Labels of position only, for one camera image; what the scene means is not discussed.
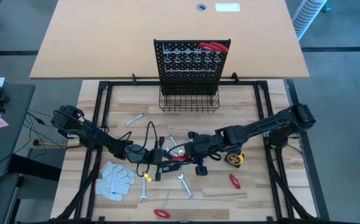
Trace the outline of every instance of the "light wood desk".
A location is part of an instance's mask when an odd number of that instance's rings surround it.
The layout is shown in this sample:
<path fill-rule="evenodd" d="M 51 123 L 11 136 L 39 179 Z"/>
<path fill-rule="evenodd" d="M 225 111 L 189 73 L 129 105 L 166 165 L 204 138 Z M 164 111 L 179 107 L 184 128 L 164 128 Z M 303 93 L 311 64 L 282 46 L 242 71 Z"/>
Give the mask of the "light wood desk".
<path fill-rule="evenodd" d="M 83 81 L 77 107 L 85 112 L 86 118 L 93 115 L 97 80 Z M 288 99 L 282 80 L 269 80 L 270 97 L 274 112 L 288 107 Z M 173 134 L 178 143 L 185 142 L 188 131 L 213 134 L 215 129 L 235 124 L 248 124 L 258 120 L 256 99 L 251 86 L 220 86 L 221 107 L 214 114 L 206 113 L 163 113 L 158 108 L 158 86 L 114 86 L 109 110 L 108 126 L 110 134 L 120 137 L 132 131 L 131 139 L 136 144 L 144 142 L 145 129 L 148 121 L 153 121 L 158 136 Z M 146 112 L 144 118 L 124 127 L 125 121 L 135 114 Z M 150 131 L 147 147 L 152 148 L 153 134 Z M 166 145 L 171 146 L 168 138 Z M 298 142 L 291 140 L 289 144 L 299 147 Z M 195 194 L 190 200 L 180 180 L 178 172 L 162 174 L 160 182 L 147 184 L 147 202 L 140 202 L 142 180 L 136 178 L 128 195 L 122 202 L 105 199 L 101 195 L 95 198 L 93 219 L 105 216 L 106 220 L 161 220 L 153 210 L 162 208 L 167 192 L 170 191 L 165 206 L 172 215 L 172 220 L 266 220 L 266 216 L 275 216 L 274 204 L 265 161 L 264 147 L 261 136 L 248 140 L 243 147 L 245 162 L 239 169 L 233 168 L 224 161 L 206 160 L 209 174 L 205 177 L 195 175 L 194 165 L 184 166 L 181 170 Z M 312 215 L 316 215 L 307 173 L 299 152 L 286 147 L 283 150 L 284 164 L 287 171 L 288 184 L 299 202 Z M 81 170 L 85 159 L 85 148 L 69 149 L 65 155 L 62 173 L 51 217 L 59 215 L 68 205 L 79 188 Z M 115 159 L 107 150 L 103 153 L 101 165 L 106 161 L 120 163 L 135 169 L 135 164 Z M 235 189 L 228 175 L 241 177 L 241 189 Z M 283 195 L 280 192 L 282 212 L 285 212 Z M 82 216 L 86 213 L 88 192 L 85 194 Z"/>
<path fill-rule="evenodd" d="M 153 40 L 228 40 L 223 77 L 305 78 L 284 0 L 60 0 L 31 78 L 156 78 Z M 205 11 L 198 11 L 198 4 Z"/>

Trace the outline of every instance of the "wire basket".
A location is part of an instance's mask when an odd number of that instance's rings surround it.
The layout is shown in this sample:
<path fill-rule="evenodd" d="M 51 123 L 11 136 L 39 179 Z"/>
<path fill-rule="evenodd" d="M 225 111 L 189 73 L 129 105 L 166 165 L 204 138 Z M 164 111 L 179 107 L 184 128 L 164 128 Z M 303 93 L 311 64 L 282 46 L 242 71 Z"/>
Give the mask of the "wire basket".
<path fill-rule="evenodd" d="M 162 89 L 171 93 L 198 93 L 212 92 L 212 95 L 164 95 Z M 219 108 L 219 93 L 216 86 L 165 86 L 160 87 L 159 91 L 159 108 L 163 112 L 181 113 L 181 112 L 201 112 L 214 113 Z"/>

